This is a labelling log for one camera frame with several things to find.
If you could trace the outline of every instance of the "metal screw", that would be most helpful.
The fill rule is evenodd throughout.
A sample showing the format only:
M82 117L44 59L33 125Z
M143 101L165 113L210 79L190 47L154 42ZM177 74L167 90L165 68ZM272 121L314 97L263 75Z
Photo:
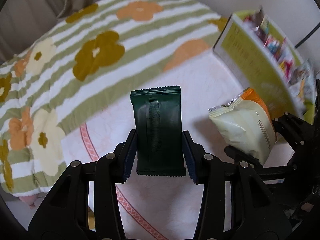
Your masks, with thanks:
M210 153L207 153L207 154L205 154L204 155L204 158L206 159L206 160L212 160L213 159L213 155L212 154L210 154Z
M114 159L116 157L116 155L114 153L108 153L106 155L106 157L107 157L107 159L112 160L112 159Z
M240 166L243 168L247 168L249 166L249 164L245 161L240 162Z
M79 166L79 164L80 164L80 161L73 161L73 162L71 163L71 166L72 166L72 167L77 167L77 166Z

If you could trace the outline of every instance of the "red patterned stripe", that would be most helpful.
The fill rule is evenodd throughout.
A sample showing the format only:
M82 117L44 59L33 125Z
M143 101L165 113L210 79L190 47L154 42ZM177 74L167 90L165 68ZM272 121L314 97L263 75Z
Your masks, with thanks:
M99 159L96 149L90 139L87 124L83 123L80 125L80 134L85 148L89 154L89 157L93 162ZM130 202L124 197L119 187L116 185L117 199L120 205L126 210L126 212L132 216L132 218L141 225L149 234L151 234L157 240L168 240L161 233L159 233L152 225L150 225L135 208L130 204Z

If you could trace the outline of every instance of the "beige curtain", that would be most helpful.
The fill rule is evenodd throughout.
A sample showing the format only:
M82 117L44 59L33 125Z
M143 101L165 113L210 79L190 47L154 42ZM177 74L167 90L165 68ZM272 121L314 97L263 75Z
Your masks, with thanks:
M59 21L98 0L7 0L0 12L0 61L29 47Z

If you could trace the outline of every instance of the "white wall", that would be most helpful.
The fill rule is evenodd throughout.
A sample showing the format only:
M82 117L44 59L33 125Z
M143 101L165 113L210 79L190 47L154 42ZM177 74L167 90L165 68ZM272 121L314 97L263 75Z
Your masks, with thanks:
M261 4L293 44L302 40L319 22L320 11L314 0L198 0L212 10L228 17L232 12L243 9L256 10ZM320 29L299 49L320 70Z

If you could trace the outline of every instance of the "cardboard box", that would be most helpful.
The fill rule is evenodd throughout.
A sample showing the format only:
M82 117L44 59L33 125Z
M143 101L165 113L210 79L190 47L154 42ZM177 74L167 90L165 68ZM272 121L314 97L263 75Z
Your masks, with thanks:
M243 20L252 11L240 11L229 18L225 29L217 40L213 51L222 58L232 73L238 78L244 88L252 87L260 95L268 107L272 119L289 112L309 123L313 122L314 102L306 102L307 112L302 113L297 108L297 100L284 81L284 73L274 56L264 48L263 42L255 33L243 27ZM270 23L269 33L283 42L286 35L268 17ZM303 63L300 54L286 38L296 65Z

